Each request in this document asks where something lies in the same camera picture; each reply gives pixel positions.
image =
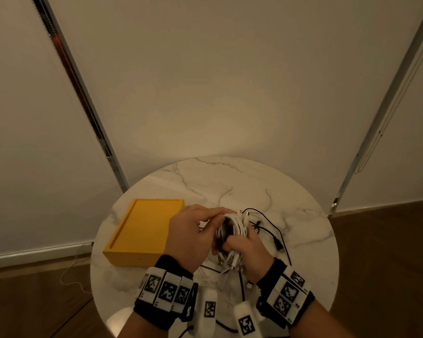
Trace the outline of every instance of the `wall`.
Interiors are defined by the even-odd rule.
[[[388,114],[390,122],[338,211],[423,200],[423,44]]]
[[[0,0],[0,255],[92,241],[120,194],[32,1]]]
[[[49,2],[130,184],[232,155],[324,210],[423,17],[423,0]]]

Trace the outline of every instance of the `round table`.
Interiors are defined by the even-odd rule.
[[[186,205],[206,207],[225,206],[233,210],[248,207],[258,209],[284,233],[291,262],[296,271],[312,285],[316,299],[329,310],[338,284],[339,258],[337,242],[326,213],[304,187],[290,177],[267,165],[231,157],[189,159],[153,172],[133,185],[111,208],[97,233],[91,256],[90,277],[94,301],[103,320],[124,307],[132,307],[138,285],[146,268],[112,266],[102,251],[135,198],[185,199]],[[272,255],[287,261],[285,253],[278,253],[271,236],[260,232],[260,238]],[[205,265],[213,266],[206,260]],[[213,279],[216,273],[201,268],[194,274],[199,284],[203,276]],[[232,303],[241,302],[237,273],[227,273],[219,280],[217,320],[236,328]],[[246,295],[256,299],[254,290]],[[264,320],[261,324],[266,336],[284,336],[285,331]],[[186,328],[179,320],[169,331],[170,338],[178,338]],[[216,337],[235,336],[221,327]]]

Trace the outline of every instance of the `wooden floor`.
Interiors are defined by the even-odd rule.
[[[332,218],[340,279],[331,313],[356,337],[423,337],[423,202]],[[0,274],[0,338],[111,338],[64,270]],[[89,266],[65,282],[90,289]]]

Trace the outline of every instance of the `yellow tray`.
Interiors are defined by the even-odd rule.
[[[108,242],[104,255],[119,267],[151,267],[163,254],[169,219],[183,199],[134,199]]]

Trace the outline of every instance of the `white baseboard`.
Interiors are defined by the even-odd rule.
[[[92,243],[84,242],[68,246],[54,246],[51,248],[22,251],[14,254],[0,255],[0,268],[25,263],[59,259],[61,257],[88,254],[92,252]]]

